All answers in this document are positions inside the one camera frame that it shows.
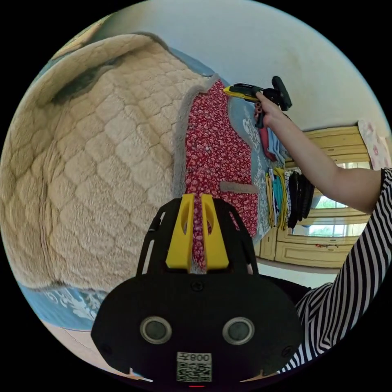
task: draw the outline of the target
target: yellow cloth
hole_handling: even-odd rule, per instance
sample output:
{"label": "yellow cloth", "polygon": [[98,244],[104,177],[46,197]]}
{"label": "yellow cloth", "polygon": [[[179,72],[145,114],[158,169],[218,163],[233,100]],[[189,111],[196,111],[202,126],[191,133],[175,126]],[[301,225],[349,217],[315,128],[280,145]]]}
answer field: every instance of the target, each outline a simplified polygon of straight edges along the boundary
{"label": "yellow cloth", "polygon": [[268,221],[271,227],[274,226],[274,211],[272,207],[272,186],[271,186],[271,178],[267,174],[265,176],[265,183],[267,186],[267,203],[268,203]]}

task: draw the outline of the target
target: red floral fabric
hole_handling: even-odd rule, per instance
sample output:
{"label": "red floral fabric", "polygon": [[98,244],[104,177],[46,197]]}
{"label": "red floral fabric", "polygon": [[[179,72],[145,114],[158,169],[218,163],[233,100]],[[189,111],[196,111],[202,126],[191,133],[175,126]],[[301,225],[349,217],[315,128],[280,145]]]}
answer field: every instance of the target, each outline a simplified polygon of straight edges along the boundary
{"label": "red floral fabric", "polygon": [[251,236],[257,230],[257,194],[221,192],[220,182],[251,184],[251,149],[237,135],[227,114],[228,96],[216,82],[193,101],[186,143],[186,193],[195,194],[193,257],[205,270],[201,194],[211,194],[231,203]]}

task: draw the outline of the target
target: pink cloth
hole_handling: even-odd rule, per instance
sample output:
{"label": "pink cloth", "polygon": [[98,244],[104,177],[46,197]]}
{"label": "pink cloth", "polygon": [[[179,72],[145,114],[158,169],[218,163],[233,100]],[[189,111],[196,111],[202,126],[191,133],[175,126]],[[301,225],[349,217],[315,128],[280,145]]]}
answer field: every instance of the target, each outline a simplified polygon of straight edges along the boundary
{"label": "pink cloth", "polygon": [[358,121],[358,129],[365,143],[373,170],[392,167],[391,153],[388,151],[386,141],[377,135],[374,125],[369,121],[360,120]]}

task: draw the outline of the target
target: blue bedsheet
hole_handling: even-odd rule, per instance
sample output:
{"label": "blue bedsheet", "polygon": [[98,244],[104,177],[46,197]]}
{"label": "blue bedsheet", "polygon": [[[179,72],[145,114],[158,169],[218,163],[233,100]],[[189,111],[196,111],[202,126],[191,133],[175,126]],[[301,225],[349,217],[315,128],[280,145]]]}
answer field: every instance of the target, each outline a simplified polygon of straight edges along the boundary
{"label": "blue bedsheet", "polygon": [[[176,49],[170,48],[170,50],[194,72],[203,76],[214,74],[212,69],[198,60]],[[49,62],[34,82],[57,61]],[[224,79],[221,80],[225,86],[229,85]],[[269,230],[265,171],[271,165],[271,162],[264,156],[259,133],[253,125],[253,110],[253,105],[243,100],[230,99],[229,101],[228,114],[231,124],[238,135],[252,148],[252,181],[260,189],[258,234],[254,238],[254,243],[257,243]],[[22,285],[19,285],[19,287],[31,308],[41,320],[71,330],[91,330],[99,306],[106,296],[104,292],[84,292],[74,288],[36,292]]]}

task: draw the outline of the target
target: screw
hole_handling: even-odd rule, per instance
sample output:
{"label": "screw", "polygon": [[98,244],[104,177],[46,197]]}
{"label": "screw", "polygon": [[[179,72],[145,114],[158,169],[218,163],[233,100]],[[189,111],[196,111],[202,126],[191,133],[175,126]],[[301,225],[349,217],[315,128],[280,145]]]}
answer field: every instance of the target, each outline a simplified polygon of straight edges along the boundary
{"label": "screw", "polygon": [[204,288],[204,284],[201,281],[193,281],[191,283],[191,289],[193,291],[199,292],[199,291],[202,291],[203,288]]}
{"label": "screw", "polygon": [[293,346],[287,346],[283,349],[282,351],[282,357],[287,358],[291,355],[291,352],[293,350]]}

